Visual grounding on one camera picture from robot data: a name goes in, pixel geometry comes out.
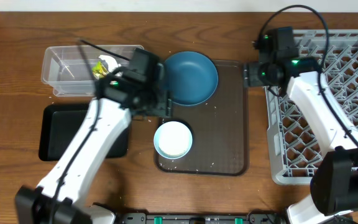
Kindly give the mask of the light blue rice bowl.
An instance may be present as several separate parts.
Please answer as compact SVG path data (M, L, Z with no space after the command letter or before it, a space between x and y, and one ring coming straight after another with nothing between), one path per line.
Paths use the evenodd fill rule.
M166 159L185 156L193 144L193 135L188 126L178 121L169 121L158 127L154 134L154 148Z

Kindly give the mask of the dark blue plate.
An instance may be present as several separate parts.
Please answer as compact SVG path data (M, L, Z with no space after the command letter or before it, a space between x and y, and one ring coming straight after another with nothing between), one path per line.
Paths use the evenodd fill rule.
M164 61L172 101L195 106L207 101L218 87L217 68L209 57L191 51L173 54Z

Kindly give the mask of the white tissue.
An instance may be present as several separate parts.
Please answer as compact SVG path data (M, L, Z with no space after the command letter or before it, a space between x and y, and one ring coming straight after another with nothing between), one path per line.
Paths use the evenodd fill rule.
M116 68L121 67L120 63L117 63L116 59L108 55L100 55L100 76L105 77L108 73L113 72Z

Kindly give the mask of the yellow green snack wrapper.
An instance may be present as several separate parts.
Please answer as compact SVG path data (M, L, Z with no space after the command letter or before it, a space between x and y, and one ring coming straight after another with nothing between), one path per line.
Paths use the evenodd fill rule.
M101 61L99 61L92 68L92 73L95 79L99 80L100 78L104 78L109 73L109 70L103 65Z

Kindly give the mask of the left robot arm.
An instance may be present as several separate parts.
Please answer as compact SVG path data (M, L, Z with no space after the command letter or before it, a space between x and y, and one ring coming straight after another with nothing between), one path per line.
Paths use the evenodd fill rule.
M36 188L22 186L16 193L19 223L114 223L116 216L110 209L87 207L85 199L101 164L133 116L171 117L164 73L157 55L136 48L128 66L95 81L95 97L60 160Z

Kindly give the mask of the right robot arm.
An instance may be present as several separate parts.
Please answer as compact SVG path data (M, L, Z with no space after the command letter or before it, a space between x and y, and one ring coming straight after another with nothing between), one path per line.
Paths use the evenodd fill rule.
M247 64L246 87L280 88L300 109L323 156L310 194L286 210L287 223L324 223L358 210L358 130L325 81L325 59L300 57L293 29L259 32L258 62Z

